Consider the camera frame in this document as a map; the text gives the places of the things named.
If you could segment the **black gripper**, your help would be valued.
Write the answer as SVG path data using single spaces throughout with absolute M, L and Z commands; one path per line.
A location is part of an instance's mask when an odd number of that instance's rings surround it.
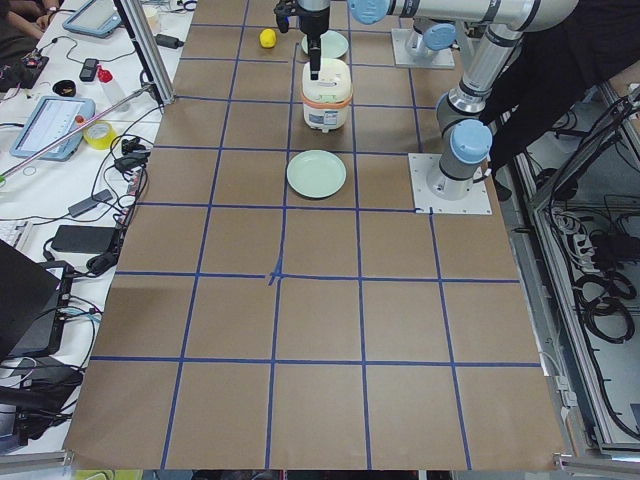
M 300 27 L 307 35 L 310 79 L 317 81 L 321 69 L 321 38 L 329 29 L 329 0 L 299 0 Z
M 287 33 L 290 29 L 289 18 L 297 16 L 298 3 L 296 0 L 279 0 L 274 7 L 276 25 L 281 33 Z

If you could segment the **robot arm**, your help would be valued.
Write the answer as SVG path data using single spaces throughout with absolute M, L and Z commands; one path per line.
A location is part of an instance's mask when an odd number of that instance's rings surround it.
M 408 52 L 413 57 L 427 51 L 449 48 L 456 40 L 456 27 L 450 20 L 421 17 L 417 14 L 418 1 L 402 1 L 400 12 L 395 13 L 396 1 L 349 1 L 352 16 L 360 23 L 371 25 L 387 15 L 413 18 L 413 31 L 408 38 Z M 274 7 L 278 29 L 286 33 L 289 18 L 298 17 L 299 27 L 306 35 L 309 56 L 309 78 L 319 79 L 321 70 L 321 36 L 329 29 L 330 1 L 279 1 Z
M 437 106 L 444 150 L 429 187 L 440 197 L 461 194 L 473 182 L 476 169 L 490 162 L 487 176 L 496 170 L 490 153 L 493 136 L 479 121 L 488 109 L 488 96 L 507 60 L 526 33 L 546 31 L 564 20 L 575 1 L 350 1 L 351 15 L 365 25 L 387 16 L 411 18 L 425 48 L 447 48 L 457 37 L 460 22 L 485 28 L 459 84 Z

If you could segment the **green plate near arm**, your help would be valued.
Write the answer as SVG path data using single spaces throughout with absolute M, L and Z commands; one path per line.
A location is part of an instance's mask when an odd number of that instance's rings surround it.
M 349 49 L 347 38 L 340 32 L 328 30 L 321 35 L 321 58 L 340 59 Z
M 347 170 L 343 161 L 328 151 L 308 150 L 294 156 L 286 170 L 289 186 L 298 194 L 321 199 L 337 193 L 344 185 Z

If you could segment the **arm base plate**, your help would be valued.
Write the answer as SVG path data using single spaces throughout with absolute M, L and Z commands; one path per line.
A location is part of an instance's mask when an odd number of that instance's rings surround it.
M 408 155 L 414 210 L 421 214 L 491 215 L 481 166 L 466 180 L 453 180 L 440 169 L 440 154 Z
M 438 24 L 423 33 L 415 29 L 391 31 L 395 65 L 405 68 L 453 69 L 451 46 L 456 39 L 452 24 Z

